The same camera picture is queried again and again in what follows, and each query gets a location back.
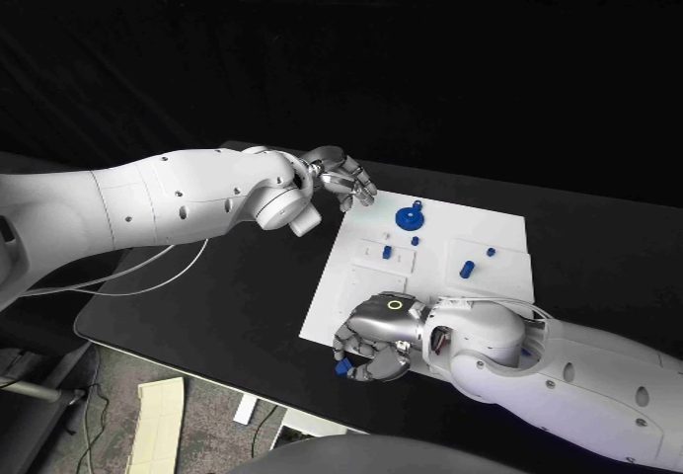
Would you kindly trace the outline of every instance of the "black backdrop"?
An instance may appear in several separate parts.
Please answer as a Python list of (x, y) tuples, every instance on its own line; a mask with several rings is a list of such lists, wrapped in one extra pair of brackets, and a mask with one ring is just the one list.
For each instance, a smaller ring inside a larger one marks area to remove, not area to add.
[(683, 206), (680, 8), (641, 3), (4, 2), (0, 149), (96, 168), (339, 144)]

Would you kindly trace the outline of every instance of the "blue object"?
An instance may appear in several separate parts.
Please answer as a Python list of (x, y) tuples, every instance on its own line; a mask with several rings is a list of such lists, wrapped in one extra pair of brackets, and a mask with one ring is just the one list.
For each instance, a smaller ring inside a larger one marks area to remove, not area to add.
[(339, 363), (337, 363), (337, 366), (334, 367), (334, 372), (337, 374), (337, 377), (346, 377), (346, 373), (349, 372), (349, 369), (353, 367), (351, 365), (351, 361), (349, 360), (349, 358), (343, 358)]
[(416, 200), (412, 207), (405, 207), (396, 212), (396, 226), (402, 230), (416, 230), (424, 224), (422, 202)]
[(467, 261), (465, 265), (462, 266), (462, 270), (460, 271), (460, 276), (462, 278), (468, 278), (470, 275), (473, 274), (473, 269), (474, 269), (474, 262)]

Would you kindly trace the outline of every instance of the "white cable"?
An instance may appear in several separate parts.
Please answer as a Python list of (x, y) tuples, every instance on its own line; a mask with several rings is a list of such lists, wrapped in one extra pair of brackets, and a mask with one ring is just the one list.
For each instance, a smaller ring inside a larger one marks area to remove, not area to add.
[(522, 301), (520, 299), (513, 299), (513, 298), (494, 298), (494, 297), (444, 297), (442, 299), (451, 300), (451, 301), (494, 301), (497, 303), (509, 303), (509, 304), (516, 304), (519, 306), (523, 306), (529, 308), (533, 312), (536, 312), (545, 319), (555, 319), (550, 314), (543, 311), (536, 305), (530, 304), (526, 301)]
[(150, 264), (160, 256), (163, 256), (174, 247), (174, 245), (167, 246), (148, 260), (145, 260), (140, 265), (132, 267), (131, 269), (125, 270), (124, 272), (119, 272), (118, 274), (114, 274), (111, 276), (107, 276), (105, 278), (95, 279), (94, 281), (86, 281), (85, 283), (79, 284), (72, 284), (71, 286), (63, 286), (60, 288), (37, 288), (37, 289), (30, 289), (26, 291), (26, 293), (22, 296), (39, 296), (42, 294), (53, 294), (53, 293), (60, 293), (62, 291), (71, 291), (76, 288), (82, 288), (83, 286), (91, 286), (92, 284), (101, 283), (104, 281), (108, 281), (109, 279), (122, 277), (128, 273), (134, 272), (138, 270), (141, 267), (144, 267), (147, 264)]
[(181, 272), (170, 279), (167, 279), (163, 283), (157, 284), (151, 288), (141, 289), (140, 291), (132, 291), (131, 293), (99, 293), (98, 291), (91, 291), (89, 289), (78, 289), (78, 288), (71, 288), (66, 291), (78, 291), (79, 293), (89, 293), (89, 294), (96, 294), (98, 296), (132, 296), (135, 294), (143, 294), (147, 293), (148, 291), (153, 291), (153, 289), (161, 288), (166, 284), (168, 284), (176, 278), (184, 274), (184, 272), (192, 268), (194, 265), (194, 262), (199, 260), (199, 257), (202, 255), (203, 249), (206, 248), (206, 244), (209, 243), (209, 239), (203, 241), (202, 248), (199, 249), (199, 252), (196, 253), (196, 256), (189, 263), (189, 265), (184, 267)]
[(99, 365), (102, 363), (102, 359), (99, 358), (99, 349), (95, 347), (95, 357), (96, 357), (96, 365), (95, 365), (95, 373), (92, 375), (92, 380), (89, 382), (89, 388), (88, 388), (88, 398), (85, 400), (85, 409), (82, 412), (82, 432), (85, 433), (85, 449), (88, 449), (88, 472), (92, 474), (92, 449), (89, 446), (89, 432), (88, 432), (88, 408), (89, 408), (89, 399), (92, 397), (92, 388), (95, 387), (95, 382), (96, 382), (96, 375), (99, 374)]

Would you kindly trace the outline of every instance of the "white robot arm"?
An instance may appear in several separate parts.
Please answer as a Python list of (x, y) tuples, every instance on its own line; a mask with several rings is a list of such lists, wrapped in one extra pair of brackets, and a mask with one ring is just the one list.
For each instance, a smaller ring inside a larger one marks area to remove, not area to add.
[(421, 356), (471, 399), (611, 459), (683, 472), (681, 361), (605, 331), (524, 319), (483, 299), (426, 306), (402, 293), (373, 296), (334, 336), (341, 363), (349, 349), (373, 358), (346, 376), (392, 380)]
[(300, 158), (254, 147), (181, 150), (99, 171), (0, 175), (0, 310), (69, 262), (117, 249), (223, 235), (245, 220), (288, 224), (301, 236), (320, 222), (315, 189), (363, 205), (377, 193), (343, 150)]

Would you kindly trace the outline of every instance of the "gray carpet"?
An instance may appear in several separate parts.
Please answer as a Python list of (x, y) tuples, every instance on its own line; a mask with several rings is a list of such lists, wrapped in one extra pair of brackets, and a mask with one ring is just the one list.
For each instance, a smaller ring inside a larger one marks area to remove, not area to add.
[[(232, 421), (241, 401), (241, 393), (203, 380), (179, 374), (130, 355), (98, 348), (101, 368), (98, 380), (102, 394), (111, 403), (107, 410), (107, 429), (92, 449), (92, 473), (121, 474), (125, 472), (131, 454), (135, 425), (140, 412), (138, 384), (181, 376), (184, 378), (184, 416), (177, 449), (177, 474), (222, 474), (251, 458), (252, 439), (256, 426), (274, 405), (259, 401), (252, 422), (243, 426)], [(81, 377), (91, 376), (95, 362), (94, 348), (75, 369)], [(88, 410), (91, 437), (99, 432), (99, 413), (104, 401), (92, 393)], [(73, 474), (78, 458), (85, 450), (82, 432), (83, 403), (65, 416), (66, 427), (76, 431), (68, 434), (58, 429), (46, 446), (42, 459), (32, 474)], [(268, 451), (285, 415), (285, 408), (264, 424), (256, 438), (256, 454)], [(86, 461), (81, 463), (79, 474), (88, 472)]]

